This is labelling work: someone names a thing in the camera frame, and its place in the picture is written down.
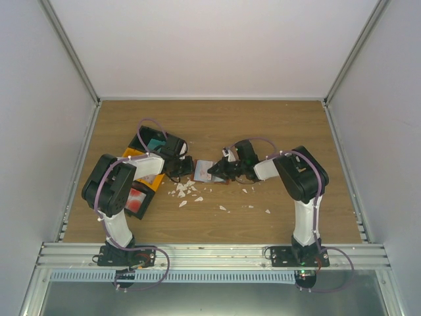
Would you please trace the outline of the white VIP card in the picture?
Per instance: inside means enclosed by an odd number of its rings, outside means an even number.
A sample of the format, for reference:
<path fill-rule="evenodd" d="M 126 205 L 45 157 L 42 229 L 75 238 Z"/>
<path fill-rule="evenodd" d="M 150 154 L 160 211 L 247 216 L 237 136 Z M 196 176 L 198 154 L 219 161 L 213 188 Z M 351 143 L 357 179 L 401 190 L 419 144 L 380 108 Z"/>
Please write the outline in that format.
<path fill-rule="evenodd" d="M 193 174 L 194 181 L 197 182 L 215 182 L 216 179 L 207 171 L 215 164 L 214 161 L 197 160 L 195 165 L 195 172 Z"/>

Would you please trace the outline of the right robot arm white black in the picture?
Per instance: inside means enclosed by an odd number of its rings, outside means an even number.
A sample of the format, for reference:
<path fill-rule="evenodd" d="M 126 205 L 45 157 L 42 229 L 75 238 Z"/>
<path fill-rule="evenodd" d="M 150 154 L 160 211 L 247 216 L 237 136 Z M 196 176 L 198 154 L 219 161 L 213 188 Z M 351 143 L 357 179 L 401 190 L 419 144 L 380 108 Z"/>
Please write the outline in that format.
<path fill-rule="evenodd" d="M 321 252 L 320 203 L 329 184 L 320 163 L 299 146 L 260 160 L 250 140 L 241 140 L 222 150 L 222 158 L 207 171 L 223 180 L 245 176 L 251 182 L 279 177 L 295 206 L 295 228 L 291 237 L 292 261 L 305 267 Z"/>

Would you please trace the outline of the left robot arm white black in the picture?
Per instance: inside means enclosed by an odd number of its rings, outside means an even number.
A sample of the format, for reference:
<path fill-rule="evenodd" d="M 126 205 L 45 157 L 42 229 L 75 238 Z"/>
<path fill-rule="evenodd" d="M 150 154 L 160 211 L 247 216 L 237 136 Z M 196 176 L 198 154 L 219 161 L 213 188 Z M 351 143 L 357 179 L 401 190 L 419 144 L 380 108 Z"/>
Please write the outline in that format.
<path fill-rule="evenodd" d="M 121 266 L 134 262 L 134 235 L 128 228 L 126 205 L 134 182 L 146 176 L 181 178 L 193 172 L 193 159 L 185 141 L 167 137 L 162 145 L 140 155 L 100 157 L 82 189 L 82 199 L 97 214 L 106 242 L 114 247 L 112 257 Z"/>

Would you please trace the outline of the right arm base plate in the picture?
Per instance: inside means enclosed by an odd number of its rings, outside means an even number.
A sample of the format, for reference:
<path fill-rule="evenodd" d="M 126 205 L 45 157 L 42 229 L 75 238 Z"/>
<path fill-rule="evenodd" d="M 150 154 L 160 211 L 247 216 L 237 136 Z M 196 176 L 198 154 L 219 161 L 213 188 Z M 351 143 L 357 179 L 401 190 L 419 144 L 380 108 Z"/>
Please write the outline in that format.
<path fill-rule="evenodd" d="M 316 246 L 269 246 L 263 250 L 265 259 L 273 267 L 316 268 L 329 267 L 330 260 L 318 251 Z"/>

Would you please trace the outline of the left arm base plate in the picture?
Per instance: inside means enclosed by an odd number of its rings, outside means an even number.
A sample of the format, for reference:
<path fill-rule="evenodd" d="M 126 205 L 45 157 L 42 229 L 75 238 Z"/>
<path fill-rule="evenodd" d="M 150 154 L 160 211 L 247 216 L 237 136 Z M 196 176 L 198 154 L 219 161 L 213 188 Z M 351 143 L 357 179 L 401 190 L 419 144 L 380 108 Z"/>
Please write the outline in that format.
<path fill-rule="evenodd" d="M 155 250 L 126 251 L 105 244 L 92 261 L 101 267 L 150 267 L 155 264 L 155 254 Z"/>

